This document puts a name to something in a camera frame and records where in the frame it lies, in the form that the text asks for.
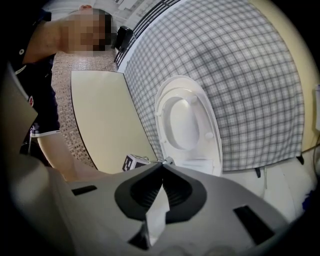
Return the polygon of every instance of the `man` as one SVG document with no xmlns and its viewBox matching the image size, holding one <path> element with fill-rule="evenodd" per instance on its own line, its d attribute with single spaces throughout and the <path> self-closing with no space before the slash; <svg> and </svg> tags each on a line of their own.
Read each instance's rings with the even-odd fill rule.
<svg viewBox="0 0 320 256">
<path fill-rule="evenodd" d="M 20 40 L 12 47 L 10 62 L 29 96 L 29 104 L 38 113 L 32 137 L 37 138 L 50 165 L 60 171 L 66 181 L 105 176 L 75 159 L 65 144 L 59 131 L 51 69 L 59 51 L 93 55 L 109 50 L 116 37 L 112 16 L 90 5 L 82 5 L 66 18 L 51 21 L 51 13 L 41 9 L 21 33 Z"/>
</svg>

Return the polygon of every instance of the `gray checkered fabric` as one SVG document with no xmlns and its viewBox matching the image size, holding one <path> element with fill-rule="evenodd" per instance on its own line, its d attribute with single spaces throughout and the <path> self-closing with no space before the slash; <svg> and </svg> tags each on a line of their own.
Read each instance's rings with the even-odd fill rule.
<svg viewBox="0 0 320 256">
<path fill-rule="evenodd" d="M 143 36 L 124 72 L 156 156 L 161 84 L 185 75 L 202 86 L 218 123 L 223 170 L 301 154 L 304 100 L 293 59 L 274 27 L 242 0 L 189 0 Z"/>
</svg>

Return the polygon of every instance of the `white toilet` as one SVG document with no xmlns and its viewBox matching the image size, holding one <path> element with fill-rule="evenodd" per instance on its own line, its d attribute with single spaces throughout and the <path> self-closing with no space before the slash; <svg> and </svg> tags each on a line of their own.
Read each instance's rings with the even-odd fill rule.
<svg viewBox="0 0 320 256">
<path fill-rule="evenodd" d="M 176 166 L 222 174 L 222 143 L 215 113 L 199 84 L 187 76 L 169 78 L 155 97 L 155 121 L 164 158 Z"/>
</svg>

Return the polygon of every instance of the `gray device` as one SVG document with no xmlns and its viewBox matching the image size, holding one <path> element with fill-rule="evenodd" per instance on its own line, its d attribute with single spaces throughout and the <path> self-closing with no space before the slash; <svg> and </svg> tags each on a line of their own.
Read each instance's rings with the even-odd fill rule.
<svg viewBox="0 0 320 256">
<path fill-rule="evenodd" d="M 1 140 L 12 200 L 65 255 L 254 255 L 251 250 L 275 243 L 288 228 L 276 209 L 241 185 L 172 161 L 90 182 L 65 182 L 58 171 L 19 154 L 37 114 L 10 66 L 2 85 Z M 170 210 L 151 246 L 146 213 L 161 186 Z"/>
</svg>

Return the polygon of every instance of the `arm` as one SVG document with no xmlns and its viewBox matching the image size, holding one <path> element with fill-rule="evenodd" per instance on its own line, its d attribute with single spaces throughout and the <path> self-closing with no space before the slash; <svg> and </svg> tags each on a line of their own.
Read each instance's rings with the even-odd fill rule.
<svg viewBox="0 0 320 256">
<path fill-rule="evenodd" d="M 108 175 L 75 159 L 61 133 L 39 137 L 38 142 L 50 165 L 60 171 L 67 182 L 93 180 Z"/>
</svg>

